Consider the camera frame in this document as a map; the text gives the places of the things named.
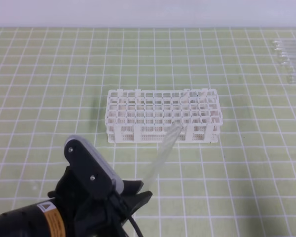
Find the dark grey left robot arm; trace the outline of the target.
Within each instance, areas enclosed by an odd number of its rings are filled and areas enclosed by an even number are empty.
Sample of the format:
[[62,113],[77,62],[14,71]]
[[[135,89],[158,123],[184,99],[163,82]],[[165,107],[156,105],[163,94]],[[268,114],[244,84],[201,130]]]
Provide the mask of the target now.
[[127,221],[141,237],[132,216],[152,192],[140,193],[140,181],[126,184],[122,194],[109,185],[92,195],[67,167],[49,200],[0,214],[0,237],[126,237]]

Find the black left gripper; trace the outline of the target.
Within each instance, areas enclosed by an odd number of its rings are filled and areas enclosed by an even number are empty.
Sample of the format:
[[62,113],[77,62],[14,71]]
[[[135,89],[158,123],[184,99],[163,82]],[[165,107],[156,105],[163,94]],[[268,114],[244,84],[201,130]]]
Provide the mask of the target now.
[[152,197],[151,191],[139,193],[140,180],[123,180],[120,194],[121,218],[103,201],[94,200],[67,166],[55,190],[48,197],[57,207],[67,237],[127,237],[123,225]]

